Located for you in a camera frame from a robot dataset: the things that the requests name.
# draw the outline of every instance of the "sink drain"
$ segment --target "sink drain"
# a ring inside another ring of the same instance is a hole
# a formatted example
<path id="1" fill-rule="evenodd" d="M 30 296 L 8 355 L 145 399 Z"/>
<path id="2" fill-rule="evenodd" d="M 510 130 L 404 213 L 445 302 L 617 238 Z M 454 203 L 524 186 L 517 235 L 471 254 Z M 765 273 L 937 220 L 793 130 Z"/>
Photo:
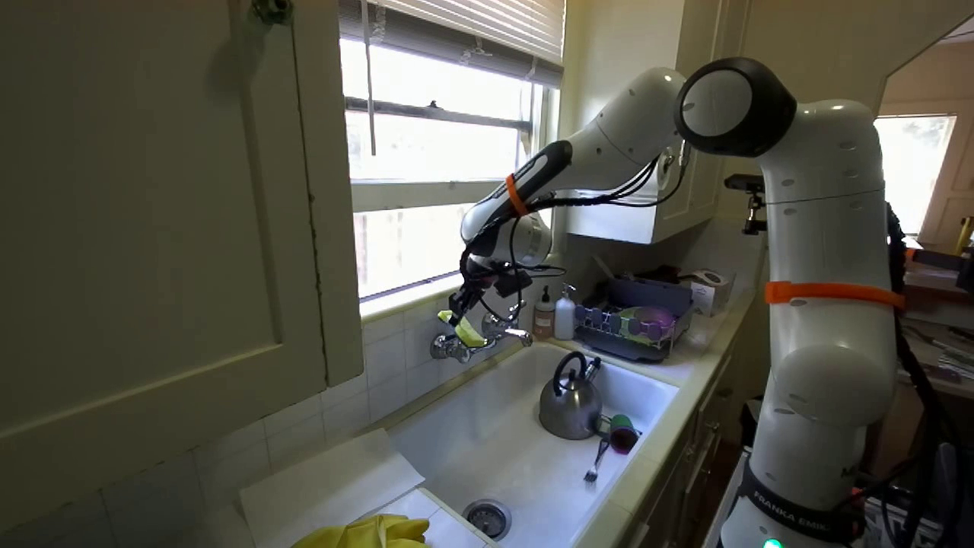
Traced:
<path id="1" fill-rule="evenodd" d="M 497 500 L 468 501 L 463 517 L 487 538 L 503 538 L 512 530 L 512 513 Z"/>

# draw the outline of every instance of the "kettle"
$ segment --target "kettle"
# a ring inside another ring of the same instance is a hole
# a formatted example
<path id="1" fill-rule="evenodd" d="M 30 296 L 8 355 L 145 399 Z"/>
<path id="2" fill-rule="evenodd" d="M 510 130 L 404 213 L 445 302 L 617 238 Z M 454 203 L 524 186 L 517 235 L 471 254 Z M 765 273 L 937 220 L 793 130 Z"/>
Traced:
<path id="1" fill-rule="evenodd" d="M 553 378 L 545 384 L 539 399 L 539 421 L 556 438 L 590 438 L 604 399 L 590 384 L 600 358 L 584 362 L 582 354 L 570 354 L 556 362 Z"/>

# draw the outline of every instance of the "orange band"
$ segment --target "orange band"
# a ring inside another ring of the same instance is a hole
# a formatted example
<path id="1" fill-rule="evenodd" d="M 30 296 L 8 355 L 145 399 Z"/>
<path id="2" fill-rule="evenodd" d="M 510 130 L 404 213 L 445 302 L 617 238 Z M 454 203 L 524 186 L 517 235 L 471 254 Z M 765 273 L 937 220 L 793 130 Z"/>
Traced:
<path id="1" fill-rule="evenodd" d="M 852 302 L 878 302 L 886 306 L 904 306 L 904 296 L 878 290 L 878 285 L 852 285 L 852 282 L 788 282 L 775 280 L 765 290 L 766 305 L 783 305 L 796 297 L 852 297 Z"/>
<path id="2" fill-rule="evenodd" d="M 528 215 L 528 208 L 524 208 L 520 192 L 517 192 L 517 176 L 510 172 L 505 189 L 510 189 L 510 201 L 512 201 L 515 213 Z"/>

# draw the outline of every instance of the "soap dispenser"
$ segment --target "soap dispenser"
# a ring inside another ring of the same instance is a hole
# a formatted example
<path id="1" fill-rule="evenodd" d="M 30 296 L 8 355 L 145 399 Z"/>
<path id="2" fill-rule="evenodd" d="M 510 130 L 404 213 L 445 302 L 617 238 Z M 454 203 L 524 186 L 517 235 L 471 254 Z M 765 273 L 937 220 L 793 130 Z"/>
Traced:
<path id="1" fill-rule="evenodd" d="M 553 305 L 551 305 L 547 285 L 536 305 L 533 336 L 536 342 L 545 342 L 553 336 Z"/>
<path id="2" fill-rule="evenodd" d="M 568 285 L 568 292 L 553 305 L 553 339 L 575 339 L 575 285 Z"/>

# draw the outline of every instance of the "window blind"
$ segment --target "window blind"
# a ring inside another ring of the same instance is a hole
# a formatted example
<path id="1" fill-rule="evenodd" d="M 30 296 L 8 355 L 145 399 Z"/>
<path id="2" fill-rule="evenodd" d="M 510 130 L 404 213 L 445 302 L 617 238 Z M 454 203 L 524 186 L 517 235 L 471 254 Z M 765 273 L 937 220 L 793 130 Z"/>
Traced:
<path id="1" fill-rule="evenodd" d="M 370 0 L 370 38 L 541 85 L 560 81 L 568 0 Z M 364 0 L 342 0 L 364 38 Z"/>

